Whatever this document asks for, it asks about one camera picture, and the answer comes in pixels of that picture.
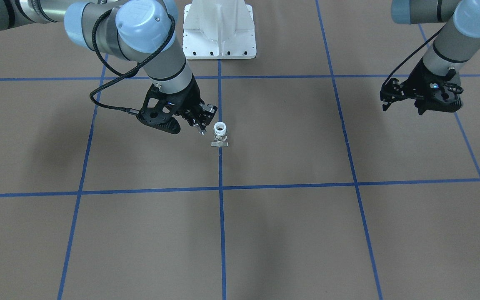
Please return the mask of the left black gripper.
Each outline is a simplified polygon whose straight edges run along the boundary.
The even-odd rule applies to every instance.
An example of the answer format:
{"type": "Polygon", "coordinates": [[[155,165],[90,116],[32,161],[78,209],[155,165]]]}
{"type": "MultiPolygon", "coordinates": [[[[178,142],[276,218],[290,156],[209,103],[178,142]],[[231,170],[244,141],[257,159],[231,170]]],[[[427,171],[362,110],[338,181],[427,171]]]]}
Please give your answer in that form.
{"type": "Polygon", "coordinates": [[[452,81],[455,77],[455,69],[440,76],[432,73],[420,59],[406,80],[406,94],[415,99],[419,110],[456,110],[457,82],[452,81]]]}

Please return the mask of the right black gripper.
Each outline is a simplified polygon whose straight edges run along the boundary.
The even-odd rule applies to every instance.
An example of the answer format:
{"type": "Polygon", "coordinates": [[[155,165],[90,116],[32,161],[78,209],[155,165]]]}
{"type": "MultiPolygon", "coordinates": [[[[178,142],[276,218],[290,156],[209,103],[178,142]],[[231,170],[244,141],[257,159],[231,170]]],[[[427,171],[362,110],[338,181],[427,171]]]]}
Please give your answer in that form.
{"type": "Polygon", "coordinates": [[[169,102],[175,104],[177,108],[175,114],[187,120],[189,125],[196,125],[201,135],[207,133],[207,125],[212,122],[218,112],[217,106],[206,104],[202,100],[200,88],[194,77],[183,90],[170,94],[169,102]]]}

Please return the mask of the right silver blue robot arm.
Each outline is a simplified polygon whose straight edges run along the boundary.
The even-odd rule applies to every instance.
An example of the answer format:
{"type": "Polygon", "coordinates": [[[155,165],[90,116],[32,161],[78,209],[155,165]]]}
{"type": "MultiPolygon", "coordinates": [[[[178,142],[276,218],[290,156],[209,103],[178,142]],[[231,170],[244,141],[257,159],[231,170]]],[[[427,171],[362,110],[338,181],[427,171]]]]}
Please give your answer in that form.
{"type": "Polygon", "coordinates": [[[177,117],[206,133],[217,107],[206,104],[176,38],[173,0],[0,0],[0,31],[61,23],[68,38],[93,51],[116,78],[93,90],[91,101],[135,116],[143,125],[178,134],[177,117]],[[100,103],[97,94],[144,70],[152,80],[140,109],[100,103]]]}

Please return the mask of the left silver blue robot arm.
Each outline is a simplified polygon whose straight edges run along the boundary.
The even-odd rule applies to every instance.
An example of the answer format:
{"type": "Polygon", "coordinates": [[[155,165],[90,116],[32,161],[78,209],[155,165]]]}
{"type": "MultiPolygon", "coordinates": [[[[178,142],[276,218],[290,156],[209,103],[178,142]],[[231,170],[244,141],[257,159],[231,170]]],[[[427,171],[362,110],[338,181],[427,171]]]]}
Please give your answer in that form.
{"type": "Polygon", "coordinates": [[[389,75],[383,82],[383,110],[413,99],[419,115],[458,111],[460,70],[480,49],[480,0],[394,0],[391,12],[395,23],[442,23],[442,28],[427,40],[430,47],[405,81],[389,75]]]}

